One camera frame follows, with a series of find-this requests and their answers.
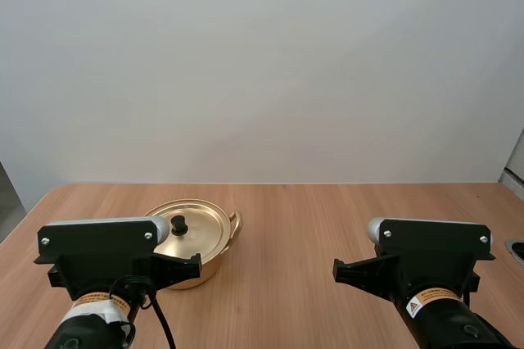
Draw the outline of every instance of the black cable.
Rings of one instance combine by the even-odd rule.
[[[174,344],[173,334],[171,333],[171,329],[169,328],[169,325],[167,323],[167,320],[165,319],[164,313],[162,312],[162,309],[160,308],[160,305],[158,304],[158,301],[156,300],[156,285],[153,282],[153,280],[146,276],[141,275],[125,275],[123,277],[118,278],[109,288],[108,297],[111,299],[111,296],[113,295],[113,290],[116,287],[117,284],[120,283],[131,283],[131,284],[138,284],[138,285],[144,285],[147,287],[147,295],[149,296],[149,304],[147,306],[141,305],[140,308],[143,310],[146,310],[150,306],[153,307],[156,313],[156,317],[158,317],[158,320],[160,321],[160,324],[162,325],[162,328],[164,330],[165,337],[167,338],[167,342],[169,344],[169,349],[177,349],[176,345]],[[130,339],[128,339],[129,345],[134,339],[135,334],[135,327],[133,324],[129,324],[131,326],[131,333],[129,333]]]
[[[151,304],[153,305],[153,309],[156,312],[156,316],[158,316],[158,320],[160,321],[160,324],[164,329],[165,337],[167,338],[167,342],[169,344],[169,349],[177,349],[177,347],[174,345],[173,334],[171,334],[171,330],[169,329],[167,320],[165,319],[164,313],[158,305],[158,301],[156,300],[156,298],[151,299]]]

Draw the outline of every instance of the aluminum pot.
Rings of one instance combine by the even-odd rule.
[[[183,259],[201,254],[200,278],[177,283],[170,289],[194,288],[210,279],[243,226],[240,212],[235,211],[228,216],[215,204],[197,199],[165,203],[146,215],[161,216],[171,227],[168,238],[155,249],[155,253]]]

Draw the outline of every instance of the yellow warning sticker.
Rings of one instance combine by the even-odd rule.
[[[409,300],[406,310],[409,315],[414,318],[426,304],[436,300],[443,300],[445,298],[460,301],[460,298],[448,289],[431,288],[422,290],[419,294]]]
[[[84,294],[81,298],[75,301],[75,303],[73,304],[73,308],[75,308],[76,306],[81,306],[83,304],[88,304],[90,302],[98,302],[105,300],[109,300],[109,293],[93,292],[89,294]],[[120,297],[115,296],[114,294],[111,296],[111,300],[124,312],[126,316],[129,315],[131,307],[128,305],[127,302],[122,300]]]

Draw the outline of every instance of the white wall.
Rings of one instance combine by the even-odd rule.
[[[0,0],[0,161],[70,181],[496,181],[522,0]]]

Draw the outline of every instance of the wooden table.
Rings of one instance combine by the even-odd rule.
[[[496,261],[481,276],[472,309],[524,347],[524,266],[504,248],[524,238],[524,203],[502,184],[171,185],[70,184],[51,191],[0,245],[2,347],[44,347],[71,301],[35,265],[36,233],[53,220],[142,215],[179,198],[201,198],[245,226],[217,275],[159,302],[179,349],[416,348],[393,305],[335,283],[334,258],[374,257],[366,236],[381,217],[487,224]],[[167,348],[153,310],[140,311],[133,348]]]

